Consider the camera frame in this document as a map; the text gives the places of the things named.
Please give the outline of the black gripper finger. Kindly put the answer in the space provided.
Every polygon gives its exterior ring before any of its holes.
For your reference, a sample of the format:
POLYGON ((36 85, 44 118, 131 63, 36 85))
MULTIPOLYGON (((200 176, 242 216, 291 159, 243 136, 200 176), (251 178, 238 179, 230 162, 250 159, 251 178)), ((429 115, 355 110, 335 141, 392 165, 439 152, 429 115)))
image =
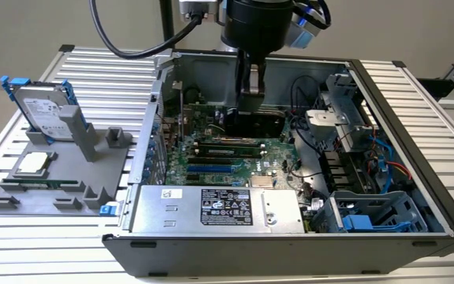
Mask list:
POLYGON ((266 94, 263 81, 266 61, 255 61, 248 53, 238 50, 235 70, 235 102, 239 112, 258 111, 266 94))

